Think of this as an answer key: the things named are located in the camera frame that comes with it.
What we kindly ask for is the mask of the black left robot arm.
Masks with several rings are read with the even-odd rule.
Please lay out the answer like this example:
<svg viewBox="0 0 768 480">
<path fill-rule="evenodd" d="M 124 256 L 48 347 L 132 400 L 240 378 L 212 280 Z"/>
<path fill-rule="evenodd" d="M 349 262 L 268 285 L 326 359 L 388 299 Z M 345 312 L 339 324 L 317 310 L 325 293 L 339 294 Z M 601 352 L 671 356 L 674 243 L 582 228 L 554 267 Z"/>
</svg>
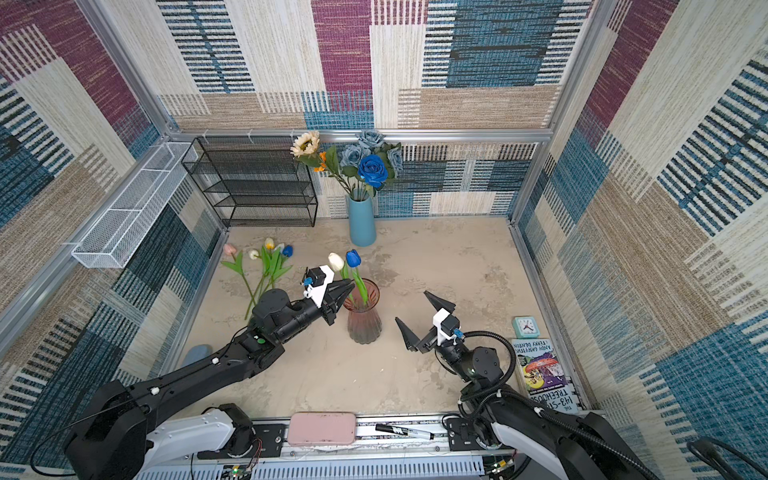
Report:
<svg viewBox="0 0 768 480">
<path fill-rule="evenodd" d="M 100 387 L 64 443 L 75 475 L 132 479 L 145 469 L 199 452 L 252 457 L 259 441 L 240 407 L 223 404 L 181 420 L 175 414 L 267 370 L 284 353 L 285 343 L 314 321 L 332 324 L 353 288 L 351 280 L 337 280 L 318 288 L 317 298 L 296 301 L 283 290 L 270 290 L 250 324 L 221 349 L 154 379 L 130 386 L 114 380 Z"/>
</svg>

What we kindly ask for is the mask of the cream white tulip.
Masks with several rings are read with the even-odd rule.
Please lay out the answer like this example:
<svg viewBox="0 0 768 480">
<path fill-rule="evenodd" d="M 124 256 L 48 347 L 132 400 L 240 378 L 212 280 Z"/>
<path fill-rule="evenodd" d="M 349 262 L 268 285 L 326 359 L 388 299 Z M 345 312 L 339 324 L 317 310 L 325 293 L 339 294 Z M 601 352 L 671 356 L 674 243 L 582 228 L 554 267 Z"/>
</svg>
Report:
<svg viewBox="0 0 768 480">
<path fill-rule="evenodd" d="M 334 272 L 333 281 L 341 279 L 351 279 L 347 270 L 346 260 L 337 253 L 330 253 L 328 255 L 328 264 L 331 270 Z"/>
</svg>

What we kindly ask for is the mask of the light blue ceramic vase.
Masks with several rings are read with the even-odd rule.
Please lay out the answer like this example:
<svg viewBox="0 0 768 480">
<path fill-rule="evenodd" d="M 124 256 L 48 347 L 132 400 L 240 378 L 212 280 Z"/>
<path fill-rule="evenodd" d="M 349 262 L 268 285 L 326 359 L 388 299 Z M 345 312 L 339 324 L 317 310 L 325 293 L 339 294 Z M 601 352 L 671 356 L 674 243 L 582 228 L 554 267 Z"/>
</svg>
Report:
<svg viewBox="0 0 768 480">
<path fill-rule="evenodd" d="M 349 235 L 358 247 L 371 246 L 377 238 L 373 202 L 370 196 L 364 200 L 348 199 Z"/>
</svg>

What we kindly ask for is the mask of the yellow tulip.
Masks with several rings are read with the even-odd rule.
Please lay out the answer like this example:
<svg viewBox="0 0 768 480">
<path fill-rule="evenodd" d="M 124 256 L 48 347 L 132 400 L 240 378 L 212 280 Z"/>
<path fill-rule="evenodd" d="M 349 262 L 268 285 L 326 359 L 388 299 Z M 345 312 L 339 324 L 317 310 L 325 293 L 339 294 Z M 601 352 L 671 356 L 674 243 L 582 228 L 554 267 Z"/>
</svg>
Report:
<svg viewBox="0 0 768 480">
<path fill-rule="evenodd" d="M 276 272 L 280 269 L 279 264 L 282 262 L 283 248 L 284 244 L 278 244 L 272 237 L 267 237 L 259 249 L 247 251 L 248 259 L 261 262 L 261 277 L 255 287 L 251 287 L 246 277 L 243 277 L 250 294 L 250 301 L 245 314 L 246 321 L 250 320 L 252 310 L 261 296 L 273 286 Z"/>
</svg>

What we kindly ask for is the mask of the blue rose bouquet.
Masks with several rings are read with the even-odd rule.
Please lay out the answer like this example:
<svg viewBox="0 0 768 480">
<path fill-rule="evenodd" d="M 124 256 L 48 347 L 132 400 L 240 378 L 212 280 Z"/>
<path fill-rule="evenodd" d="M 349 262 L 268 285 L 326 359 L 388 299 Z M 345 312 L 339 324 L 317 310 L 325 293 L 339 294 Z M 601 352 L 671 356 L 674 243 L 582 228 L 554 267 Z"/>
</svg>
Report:
<svg viewBox="0 0 768 480">
<path fill-rule="evenodd" d="M 389 143 L 378 131 L 363 131 L 337 154 L 334 178 L 353 201 L 374 198 L 403 172 L 400 143 Z"/>
</svg>

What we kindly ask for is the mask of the orange marigold flower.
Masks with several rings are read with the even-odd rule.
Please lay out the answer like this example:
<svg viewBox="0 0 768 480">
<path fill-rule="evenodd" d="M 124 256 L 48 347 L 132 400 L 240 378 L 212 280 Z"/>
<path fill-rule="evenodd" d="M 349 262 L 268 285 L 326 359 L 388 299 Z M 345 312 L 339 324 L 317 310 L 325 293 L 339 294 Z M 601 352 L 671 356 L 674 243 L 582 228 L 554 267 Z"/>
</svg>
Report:
<svg viewBox="0 0 768 480">
<path fill-rule="evenodd" d="M 328 169 L 327 166 L 327 155 L 325 152 L 316 152 L 312 155 L 313 158 L 313 169 L 315 172 L 324 172 Z"/>
</svg>

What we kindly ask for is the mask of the dark red glass vase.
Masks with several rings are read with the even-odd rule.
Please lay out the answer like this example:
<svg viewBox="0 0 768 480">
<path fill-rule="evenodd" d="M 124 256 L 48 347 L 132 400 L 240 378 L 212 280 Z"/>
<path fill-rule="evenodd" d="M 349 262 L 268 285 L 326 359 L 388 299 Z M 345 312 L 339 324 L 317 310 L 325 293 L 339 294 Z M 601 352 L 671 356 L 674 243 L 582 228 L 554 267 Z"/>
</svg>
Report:
<svg viewBox="0 0 768 480">
<path fill-rule="evenodd" d="M 368 292 L 368 301 L 364 302 L 357 287 L 347 297 L 344 308 L 348 312 L 347 331 L 350 338 L 358 344 L 375 342 L 382 332 L 382 321 L 377 311 L 380 300 L 378 285 L 363 278 Z"/>
</svg>

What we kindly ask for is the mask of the cream sunflower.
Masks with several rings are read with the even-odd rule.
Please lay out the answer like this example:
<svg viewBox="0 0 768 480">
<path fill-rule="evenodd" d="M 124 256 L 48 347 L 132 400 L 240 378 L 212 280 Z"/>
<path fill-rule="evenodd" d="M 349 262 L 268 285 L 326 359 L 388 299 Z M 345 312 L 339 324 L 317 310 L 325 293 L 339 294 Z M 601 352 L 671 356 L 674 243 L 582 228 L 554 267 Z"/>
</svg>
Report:
<svg viewBox="0 0 768 480">
<path fill-rule="evenodd" d="M 297 161 L 311 168 L 313 171 L 314 164 L 312 155 L 316 152 L 325 152 L 327 155 L 328 169 L 324 172 L 328 173 L 331 178 L 336 180 L 348 196 L 352 195 L 353 190 L 350 186 L 348 177 L 342 173 L 337 148 L 331 147 L 329 150 L 322 150 L 321 137 L 318 131 L 307 131 L 299 135 L 293 141 L 290 152 Z"/>
</svg>

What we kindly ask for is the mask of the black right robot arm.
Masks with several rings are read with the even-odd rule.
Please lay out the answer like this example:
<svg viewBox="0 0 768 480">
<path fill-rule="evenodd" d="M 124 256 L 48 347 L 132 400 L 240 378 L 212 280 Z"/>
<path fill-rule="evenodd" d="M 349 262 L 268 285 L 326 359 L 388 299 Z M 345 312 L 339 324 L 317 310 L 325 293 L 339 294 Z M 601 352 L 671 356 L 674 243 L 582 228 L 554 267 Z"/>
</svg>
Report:
<svg viewBox="0 0 768 480">
<path fill-rule="evenodd" d="M 435 352 L 464 381 L 459 414 L 480 429 L 481 446 L 513 448 L 559 479 L 657 477 L 603 417 L 563 413 L 515 391 L 508 385 L 517 366 L 511 341 L 495 332 L 464 331 L 454 303 L 424 295 L 435 309 L 427 334 L 420 338 L 400 318 L 396 325 L 408 350 Z"/>
</svg>

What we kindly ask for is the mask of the pink tulip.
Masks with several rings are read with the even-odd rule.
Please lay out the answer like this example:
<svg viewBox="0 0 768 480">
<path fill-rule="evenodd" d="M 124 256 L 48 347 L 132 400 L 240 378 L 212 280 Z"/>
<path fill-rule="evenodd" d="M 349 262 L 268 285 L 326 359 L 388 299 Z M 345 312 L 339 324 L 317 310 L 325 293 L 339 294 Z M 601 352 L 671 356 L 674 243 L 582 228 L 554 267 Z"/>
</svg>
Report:
<svg viewBox="0 0 768 480">
<path fill-rule="evenodd" d="M 226 243 L 222 248 L 222 258 L 220 264 L 225 268 L 236 273 L 243 281 L 246 291 L 249 294 L 249 299 L 253 300 L 253 289 L 247 279 L 243 268 L 243 252 L 238 250 L 235 246 Z"/>
</svg>

